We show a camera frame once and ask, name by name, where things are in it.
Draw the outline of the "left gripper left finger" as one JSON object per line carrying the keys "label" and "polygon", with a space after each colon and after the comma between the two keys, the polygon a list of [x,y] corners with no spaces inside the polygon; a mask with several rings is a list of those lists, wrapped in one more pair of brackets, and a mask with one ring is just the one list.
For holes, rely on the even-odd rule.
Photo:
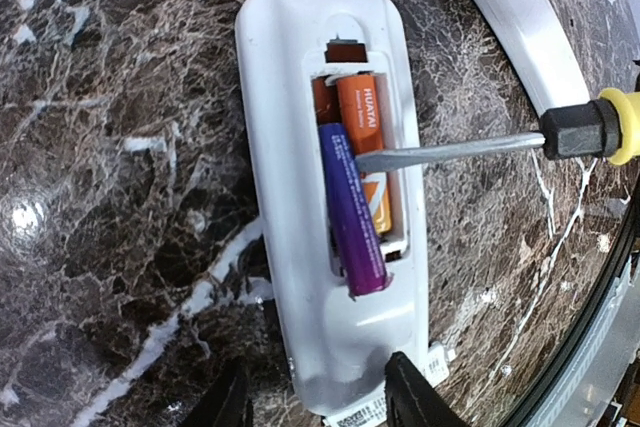
{"label": "left gripper left finger", "polygon": [[249,427],[253,403],[244,361],[228,361],[204,396],[181,422],[182,427]]}

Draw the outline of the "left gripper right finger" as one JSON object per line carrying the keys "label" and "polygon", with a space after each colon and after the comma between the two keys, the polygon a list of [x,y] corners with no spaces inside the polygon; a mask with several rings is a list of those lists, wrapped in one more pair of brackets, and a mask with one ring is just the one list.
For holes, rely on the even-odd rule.
{"label": "left gripper right finger", "polygon": [[391,427],[468,427],[404,352],[385,365],[386,423]]}

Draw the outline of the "white battery compartment cover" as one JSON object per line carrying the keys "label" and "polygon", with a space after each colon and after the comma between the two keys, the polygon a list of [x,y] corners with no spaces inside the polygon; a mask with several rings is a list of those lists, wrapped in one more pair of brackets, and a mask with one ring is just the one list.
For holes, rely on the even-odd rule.
{"label": "white battery compartment cover", "polygon": [[347,412],[325,417],[325,426],[464,426],[466,424],[435,387],[450,375],[454,349],[436,342],[421,373],[409,357],[397,351],[384,368],[384,394]]}

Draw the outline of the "white remote with display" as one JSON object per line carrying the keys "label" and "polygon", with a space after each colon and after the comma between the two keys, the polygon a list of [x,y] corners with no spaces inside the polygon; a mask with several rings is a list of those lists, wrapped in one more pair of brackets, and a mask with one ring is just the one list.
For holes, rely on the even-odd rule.
{"label": "white remote with display", "polygon": [[294,390],[333,425],[385,418],[384,367],[425,370],[428,255],[422,171],[389,176],[391,283],[351,298],[333,252],[312,82],[370,72],[388,148],[419,143],[404,28],[391,0],[246,0],[235,39],[258,206]]}

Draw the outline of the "purple AAA battery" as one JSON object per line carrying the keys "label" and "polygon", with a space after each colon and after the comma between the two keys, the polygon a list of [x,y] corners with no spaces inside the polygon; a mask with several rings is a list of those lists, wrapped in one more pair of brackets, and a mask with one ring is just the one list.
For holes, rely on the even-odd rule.
{"label": "purple AAA battery", "polygon": [[382,291],[388,274],[344,126],[318,128],[330,228],[350,295]]}

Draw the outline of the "orange AAA battery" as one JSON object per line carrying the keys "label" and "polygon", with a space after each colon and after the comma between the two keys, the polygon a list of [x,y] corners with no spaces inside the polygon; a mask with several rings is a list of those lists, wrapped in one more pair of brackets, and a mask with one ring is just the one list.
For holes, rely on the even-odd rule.
{"label": "orange AAA battery", "polygon": [[[341,77],[336,80],[336,88],[342,122],[353,153],[382,150],[384,140],[375,77],[371,74]],[[363,174],[361,180],[375,231],[382,236],[393,226],[387,174]]]}

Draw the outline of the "yellow handled screwdriver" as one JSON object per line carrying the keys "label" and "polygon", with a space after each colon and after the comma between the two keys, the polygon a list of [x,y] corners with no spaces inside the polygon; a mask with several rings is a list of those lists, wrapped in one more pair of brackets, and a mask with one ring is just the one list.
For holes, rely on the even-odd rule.
{"label": "yellow handled screwdriver", "polygon": [[551,160],[606,158],[616,166],[639,155],[639,94],[604,89],[585,104],[547,110],[539,129],[502,137],[419,148],[380,150],[356,157],[360,171],[391,172],[421,164],[540,149]]}

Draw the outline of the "white centre remote control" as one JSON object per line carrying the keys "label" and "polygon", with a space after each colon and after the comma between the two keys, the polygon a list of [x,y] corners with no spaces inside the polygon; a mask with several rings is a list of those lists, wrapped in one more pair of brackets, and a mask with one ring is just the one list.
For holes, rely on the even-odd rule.
{"label": "white centre remote control", "polygon": [[537,115],[590,100],[583,74],[549,0],[473,0]]}

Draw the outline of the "black front table rail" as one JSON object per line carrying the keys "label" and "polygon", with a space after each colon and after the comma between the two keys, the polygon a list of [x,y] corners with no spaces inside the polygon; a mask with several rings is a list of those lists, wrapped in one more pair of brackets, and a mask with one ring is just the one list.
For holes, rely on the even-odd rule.
{"label": "black front table rail", "polygon": [[595,426],[639,348],[639,209],[629,208],[587,303],[504,426]]}

